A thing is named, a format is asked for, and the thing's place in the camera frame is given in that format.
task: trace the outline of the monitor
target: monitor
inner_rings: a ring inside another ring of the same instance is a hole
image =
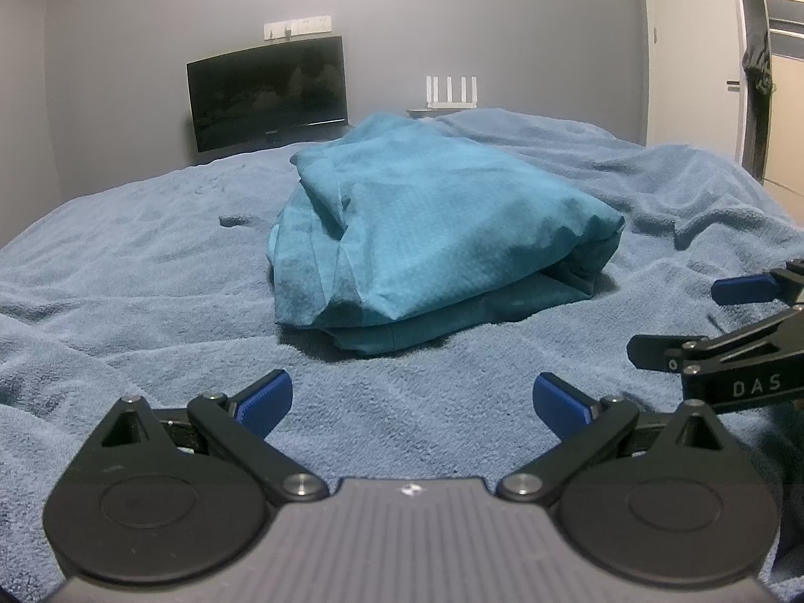
[[[281,40],[187,64],[199,152],[347,124],[343,40]]]

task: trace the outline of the wall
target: wall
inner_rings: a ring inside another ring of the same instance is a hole
[[[47,0],[0,0],[0,247],[62,202],[45,106]]]
[[[639,0],[49,0],[47,88],[65,194],[196,156],[188,62],[263,42],[266,22],[331,14],[351,122],[425,103],[426,74],[477,75],[480,104],[638,140]]]

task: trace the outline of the light blue towel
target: light blue towel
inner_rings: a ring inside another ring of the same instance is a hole
[[[588,299],[625,223],[568,180],[386,114],[291,161],[268,239],[276,321],[361,354]]]
[[[289,159],[299,145],[66,203],[0,249],[3,587],[36,603],[61,582],[43,504],[123,394],[176,408],[283,367],[293,408],[268,438],[330,487],[343,476],[477,475],[493,488],[556,445],[533,412],[536,374],[672,411],[678,376],[635,369],[631,335],[714,337],[783,309],[709,296],[715,279],[804,255],[804,231],[733,162],[493,109],[428,124],[572,180],[626,218],[595,296],[356,359],[327,334],[274,323],[265,238],[298,185]],[[761,578],[789,603],[804,595],[804,413],[780,405],[721,419],[784,511]]]

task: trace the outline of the folded cloth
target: folded cloth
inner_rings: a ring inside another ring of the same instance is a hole
[[[371,116],[291,162],[268,238],[276,322],[360,354],[514,322],[593,294],[624,219],[505,152]]]

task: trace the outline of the white router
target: white router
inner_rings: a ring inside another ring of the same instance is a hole
[[[447,77],[447,100],[438,99],[438,78],[427,76],[427,108],[477,108],[477,77],[472,78],[472,101],[466,101],[466,78],[461,77],[461,101],[453,102],[452,77]]]

